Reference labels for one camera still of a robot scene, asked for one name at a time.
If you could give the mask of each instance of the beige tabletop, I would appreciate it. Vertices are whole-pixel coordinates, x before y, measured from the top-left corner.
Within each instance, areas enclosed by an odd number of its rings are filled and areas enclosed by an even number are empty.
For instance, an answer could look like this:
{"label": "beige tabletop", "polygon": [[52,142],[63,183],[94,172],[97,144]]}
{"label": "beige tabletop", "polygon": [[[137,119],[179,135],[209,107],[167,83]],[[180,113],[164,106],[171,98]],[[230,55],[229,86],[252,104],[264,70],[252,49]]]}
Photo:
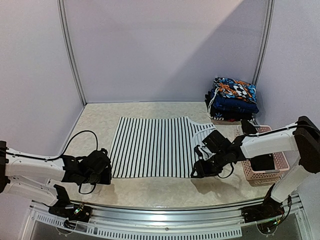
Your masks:
{"label": "beige tabletop", "polygon": [[[88,104],[72,136],[82,130],[97,134],[99,148],[110,150],[120,117],[170,119],[188,116],[198,123],[209,123],[204,102],[132,102]],[[216,124],[225,137],[233,141],[237,126]],[[96,147],[90,133],[77,136],[66,154],[88,155]],[[227,175],[230,167],[222,174]],[[122,207],[206,207],[236,203],[264,197],[270,186],[251,186],[245,178],[242,164],[235,165],[234,173],[226,178],[202,179],[176,177],[113,178],[111,185],[97,185],[93,193],[81,195],[75,183],[59,183],[64,186],[70,199],[99,205]],[[84,184],[82,191],[92,186]]]}

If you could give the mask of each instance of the pink plastic basket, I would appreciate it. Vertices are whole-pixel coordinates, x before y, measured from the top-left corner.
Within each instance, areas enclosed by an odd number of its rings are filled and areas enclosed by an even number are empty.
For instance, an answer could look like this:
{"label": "pink plastic basket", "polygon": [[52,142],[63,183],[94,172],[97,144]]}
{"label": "pink plastic basket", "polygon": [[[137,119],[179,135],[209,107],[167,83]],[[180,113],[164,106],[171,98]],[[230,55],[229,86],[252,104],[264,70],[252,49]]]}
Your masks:
{"label": "pink plastic basket", "polygon": [[[264,133],[271,131],[271,127],[266,125],[256,126],[258,133]],[[237,126],[236,136],[242,135],[243,131],[241,126]],[[246,180],[250,183],[250,185],[256,186],[264,186],[271,185],[279,180],[281,175],[290,169],[288,161],[283,152],[275,152],[273,153],[273,160],[275,170],[264,170],[264,171],[253,171],[251,168],[250,161],[242,161],[243,171],[245,174]]]}

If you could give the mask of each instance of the folded clothes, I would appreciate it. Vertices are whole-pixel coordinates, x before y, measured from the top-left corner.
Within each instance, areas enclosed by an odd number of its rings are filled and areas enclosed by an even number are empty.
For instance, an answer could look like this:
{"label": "folded clothes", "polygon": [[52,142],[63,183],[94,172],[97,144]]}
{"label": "folded clothes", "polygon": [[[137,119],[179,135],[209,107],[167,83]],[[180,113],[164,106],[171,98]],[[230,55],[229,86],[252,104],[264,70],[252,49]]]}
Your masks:
{"label": "folded clothes", "polygon": [[211,101],[211,96],[205,95],[205,104],[208,109],[210,109],[210,116],[214,120],[221,120],[221,121],[241,121],[241,120],[249,120],[254,121],[254,118],[251,113],[244,113],[244,112],[230,112],[230,111],[223,111],[214,108],[214,106],[209,107]]}
{"label": "folded clothes", "polygon": [[[215,90],[212,89],[211,97],[213,97],[214,95],[215,95]],[[217,94],[215,96],[213,106],[217,110],[229,111],[229,112],[235,112],[235,113],[257,114],[259,112],[257,104],[255,103],[249,103],[236,98],[222,97],[220,94]]]}
{"label": "folded clothes", "polygon": [[213,81],[220,94],[229,99],[239,99],[247,103],[257,103],[256,86],[231,78],[216,77]]}

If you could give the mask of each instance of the vertical metal post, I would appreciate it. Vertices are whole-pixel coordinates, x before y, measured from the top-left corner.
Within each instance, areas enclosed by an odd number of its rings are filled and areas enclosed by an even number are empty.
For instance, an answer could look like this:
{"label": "vertical metal post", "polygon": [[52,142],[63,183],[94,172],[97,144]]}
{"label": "vertical metal post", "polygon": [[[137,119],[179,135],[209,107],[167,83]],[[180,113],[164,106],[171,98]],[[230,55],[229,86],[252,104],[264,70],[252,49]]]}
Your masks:
{"label": "vertical metal post", "polygon": [[260,45],[260,52],[259,52],[259,58],[258,62],[255,67],[255,72],[252,80],[252,84],[257,85],[258,79],[261,73],[263,61],[265,58],[266,50],[267,50],[267,44],[268,44],[268,38],[272,23],[272,15],[274,12],[275,7],[275,0],[268,0],[267,4],[267,10],[265,14],[265,20],[264,20],[264,27],[263,27],[263,33],[262,33],[262,40]]}
{"label": "vertical metal post", "polygon": [[58,11],[59,11],[61,28],[62,28],[62,35],[65,43],[66,53],[69,58],[73,80],[74,80],[77,92],[79,94],[80,101],[83,106],[86,106],[87,105],[86,96],[85,96],[83,86],[81,84],[81,80],[80,80],[80,76],[79,76],[79,72],[77,69],[76,60],[74,56],[74,51],[73,51],[71,40],[70,40],[67,17],[66,17],[65,2],[64,0],[57,0],[57,4],[58,4]]}

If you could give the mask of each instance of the gray wall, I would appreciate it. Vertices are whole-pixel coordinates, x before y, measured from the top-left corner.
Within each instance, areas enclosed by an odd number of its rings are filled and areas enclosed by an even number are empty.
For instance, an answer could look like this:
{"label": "gray wall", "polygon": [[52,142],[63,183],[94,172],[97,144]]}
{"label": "gray wall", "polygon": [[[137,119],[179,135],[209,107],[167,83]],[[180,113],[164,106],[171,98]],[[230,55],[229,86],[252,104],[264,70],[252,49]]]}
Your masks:
{"label": "gray wall", "polygon": [[[57,1],[0,1],[0,140],[19,151],[60,153],[82,111]],[[30,200],[0,194],[0,238],[17,240]]]}
{"label": "gray wall", "polygon": [[251,82],[267,0],[68,0],[89,103],[203,101],[215,76]]}
{"label": "gray wall", "polygon": [[[320,128],[320,2],[275,1],[270,37],[257,89],[258,121],[273,128],[308,116]],[[294,162],[293,154],[287,155]],[[315,240],[320,239],[320,173],[298,192]]]}

